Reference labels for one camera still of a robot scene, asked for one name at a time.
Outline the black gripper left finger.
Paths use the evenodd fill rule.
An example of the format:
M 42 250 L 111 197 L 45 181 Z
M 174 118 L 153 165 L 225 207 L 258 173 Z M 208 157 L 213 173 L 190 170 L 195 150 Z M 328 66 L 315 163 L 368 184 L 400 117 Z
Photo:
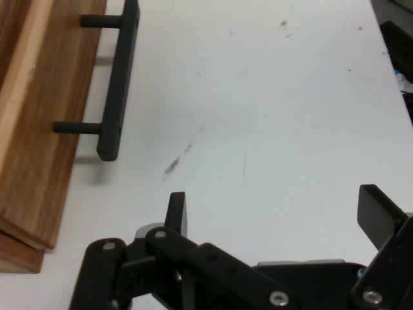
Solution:
M 186 237 L 186 197 L 170 195 L 165 222 L 126 244 L 91 243 L 81 264 L 71 309 L 130 309 L 152 295 L 167 309 L 296 309 L 279 282 L 216 246 Z

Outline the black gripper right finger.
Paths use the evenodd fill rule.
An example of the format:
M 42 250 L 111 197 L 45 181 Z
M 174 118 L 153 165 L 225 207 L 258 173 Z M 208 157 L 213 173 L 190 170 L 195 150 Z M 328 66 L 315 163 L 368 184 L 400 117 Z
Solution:
M 362 185 L 357 221 L 378 253 L 350 291 L 354 307 L 412 309 L 412 217 L 376 185 Z

